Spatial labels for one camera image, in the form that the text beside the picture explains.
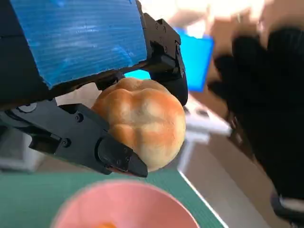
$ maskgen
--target blue monitor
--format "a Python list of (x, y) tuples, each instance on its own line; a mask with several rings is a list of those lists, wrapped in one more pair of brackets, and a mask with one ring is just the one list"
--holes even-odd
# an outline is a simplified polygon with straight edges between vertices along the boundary
[[(189, 91), (202, 92), (210, 64), (214, 42), (211, 37), (194, 38), (177, 29), (181, 38), (181, 54), (186, 67)], [(125, 74), (126, 77), (149, 79), (148, 72), (136, 70)]]

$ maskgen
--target pink bowl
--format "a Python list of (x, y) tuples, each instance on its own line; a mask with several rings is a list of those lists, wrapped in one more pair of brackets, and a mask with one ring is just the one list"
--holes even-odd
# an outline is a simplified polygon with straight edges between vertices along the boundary
[(106, 181), (81, 190), (62, 206), (52, 227), (199, 228), (173, 196), (130, 180)]

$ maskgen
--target bun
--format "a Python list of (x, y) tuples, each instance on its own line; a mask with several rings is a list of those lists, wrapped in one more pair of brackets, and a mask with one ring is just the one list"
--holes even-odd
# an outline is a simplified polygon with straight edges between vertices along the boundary
[(180, 102), (153, 80), (124, 78), (104, 90), (92, 109), (109, 122), (116, 140), (139, 155), (148, 171), (172, 161), (185, 138)]

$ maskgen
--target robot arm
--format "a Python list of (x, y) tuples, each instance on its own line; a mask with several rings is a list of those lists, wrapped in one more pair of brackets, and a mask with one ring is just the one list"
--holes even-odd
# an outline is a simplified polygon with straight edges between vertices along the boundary
[[(5, 12), (0, 12), (0, 19), (4, 17), (11, 25), (10, 29), (0, 25), (0, 125), (29, 134), (32, 137), (30, 148), (34, 150), (103, 174), (117, 171), (146, 177), (146, 165), (131, 148), (119, 143), (107, 132), (109, 126), (104, 119), (82, 104), (58, 106), (54, 97), (91, 82), (104, 90), (123, 78), (124, 73), (143, 69), (184, 106), (188, 88), (179, 35), (164, 20), (155, 21), (148, 14), (143, 14), (140, 2), (131, 0), (139, 14), (146, 59), (132, 66), (129, 63), (119, 68), (98, 69), (50, 86), (45, 75), (41, 74), (41, 59), (37, 57), (37, 49), (33, 40), (29, 39), (25, 23), (22, 23), (18, 2), (5, 0), (0, 3), (0, 11)], [(113, 4), (125, 2), (115, 0)]]

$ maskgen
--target screw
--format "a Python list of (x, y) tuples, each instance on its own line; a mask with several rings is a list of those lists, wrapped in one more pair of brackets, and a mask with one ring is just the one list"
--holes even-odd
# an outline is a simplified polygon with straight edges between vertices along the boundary
[(77, 114), (77, 116), (75, 116), (75, 119), (78, 123), (80, 123), (81, 121), (84, 120), (84, 116), (82, 114)]
[(71, 144), (71, 141), (69, 139), (64, 139), (62, 142), (63, 147), (69, 147)]
[(180, 46), (177, 45), (177, 54), (179, 54), (181, 52)]

